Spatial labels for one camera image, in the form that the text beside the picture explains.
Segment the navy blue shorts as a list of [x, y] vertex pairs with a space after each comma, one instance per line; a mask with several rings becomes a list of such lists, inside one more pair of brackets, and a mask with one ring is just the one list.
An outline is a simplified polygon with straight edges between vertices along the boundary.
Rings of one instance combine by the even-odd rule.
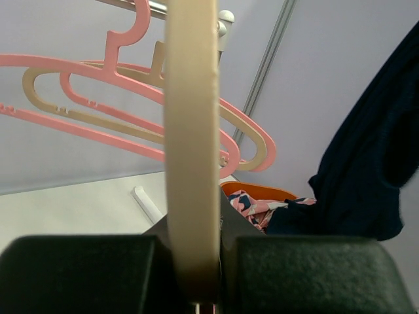
[[403, 229], [401, 188], [418, 169], [418, 28], [368, 85], [310, 178], [315, 202], [275, 210], [269, 235], [360, 236]]

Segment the pink patterned shorts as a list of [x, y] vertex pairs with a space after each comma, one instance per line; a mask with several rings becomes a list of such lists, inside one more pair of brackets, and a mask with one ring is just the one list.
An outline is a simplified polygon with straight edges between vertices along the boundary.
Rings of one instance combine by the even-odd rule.
[[244, 190], [231, 194], [228, 201], [256, 229], [268, 235], [302, 234], [306, 210], [317, 203], [315, 198], [257, 200]]

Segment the beige plastic hanger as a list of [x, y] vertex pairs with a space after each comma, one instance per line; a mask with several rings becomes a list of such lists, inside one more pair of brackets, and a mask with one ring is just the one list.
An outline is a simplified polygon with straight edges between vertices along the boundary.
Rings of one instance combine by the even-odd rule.
[[[117, 72], [138, 82], [157, 88], [163, 87], [164, 79], [162, 68], [164, 64], [164, 43], [157, 41], [153, 52], [153, 59], [150, 68], [142, 67], [131, 63], [119, 63]], [[53, 73], [53, 70], [31, 67], [27, 69], [22, 77], [22, 87], [27, 99], [36, 108], [55, 115], [72, 118], [87, 124], [100, 126], [108, 130], [114, 130], [134, 137], [142, 138], [150, 142], [162, 144], [164, 141], [163, 127], [148, 122], [124, 111], [96, 101], [89, 100], [76, 94], [69, 81], [69, 73], [60, 73], [60, 86], [64, 94], [74, 103], [90, 109], [114, 116], [120, 119], [109, 120], [86, 112], [68, 110], [65, 107], [59, 108], [39, 97], [35, 91], [35, 80], [38, 76]], [[219, 113], [238, 129], [243, 131], [256, 145], [257, 152], [250, 161], [240, 159], [240, 150], [232, 137], [221, 132], [220, 140], [227, 151], [220, 152], [219, 164], [224, 166], [223, 177], [228, 176], [235, 169], [239, 171], [263, 171], [273, 164], [276, 158], [276, 144], [273, 139], [258, 124], [242, 111], [231, 105], [224, 99], [219, 100]]]
[[168, 237], [187, 300], [213, 303], [220, 251], [218, 3], [170, 1], [165, 30]]

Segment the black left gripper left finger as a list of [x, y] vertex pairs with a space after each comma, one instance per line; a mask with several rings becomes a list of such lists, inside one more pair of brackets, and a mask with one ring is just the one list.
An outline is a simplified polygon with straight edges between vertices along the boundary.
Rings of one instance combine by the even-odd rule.
[[2, 313], [194, 313], [167, 221], [144, 234], [26, 235], [1, 253]]

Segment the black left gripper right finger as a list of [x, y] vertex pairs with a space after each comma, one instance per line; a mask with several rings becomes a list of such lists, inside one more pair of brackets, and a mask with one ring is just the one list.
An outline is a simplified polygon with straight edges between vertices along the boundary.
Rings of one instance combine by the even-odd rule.
[[359, 237], [268, 236], [221, 195], [220, 313], [413, 313], [395, 262]]

